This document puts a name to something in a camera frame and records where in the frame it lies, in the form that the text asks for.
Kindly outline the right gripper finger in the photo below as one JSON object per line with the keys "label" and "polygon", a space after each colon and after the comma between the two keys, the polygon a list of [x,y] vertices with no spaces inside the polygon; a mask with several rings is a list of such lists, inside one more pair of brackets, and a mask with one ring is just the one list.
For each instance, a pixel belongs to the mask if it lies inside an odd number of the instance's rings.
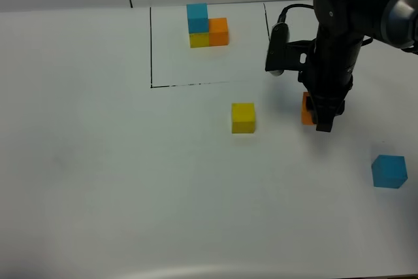
{"label": "right gripper finger", "polygon": [[312,111],[312,100],[310,96],[306,97],[306,110]]}
{"label": "right gripper finger", "polygon": [[316,130],[331,132],[335,117],[343,113],[343,98],[322,97],[314,94],[310,97],[315,111]]}

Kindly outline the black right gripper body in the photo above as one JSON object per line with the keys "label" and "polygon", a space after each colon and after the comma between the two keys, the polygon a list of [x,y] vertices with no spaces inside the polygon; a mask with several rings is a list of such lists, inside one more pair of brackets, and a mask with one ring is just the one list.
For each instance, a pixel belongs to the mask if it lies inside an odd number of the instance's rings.
{"label": "black right gripper body", "polygon": [[308,67],[298,79],[308,90],[316,114],[342,113],[360,49],[360,39],[316,39],[311,45]]}

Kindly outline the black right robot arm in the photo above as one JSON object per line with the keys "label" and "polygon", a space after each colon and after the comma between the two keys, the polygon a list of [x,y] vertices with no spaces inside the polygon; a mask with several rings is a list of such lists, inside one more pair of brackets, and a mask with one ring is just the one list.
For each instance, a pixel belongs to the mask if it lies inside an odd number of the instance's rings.
{"label": "black right robot arm", "polygon": [[344,110],[365,37],[417,53],[417,0],[313,1],[319,25],[300,79],[310,94],[316,129],[329,132]]}

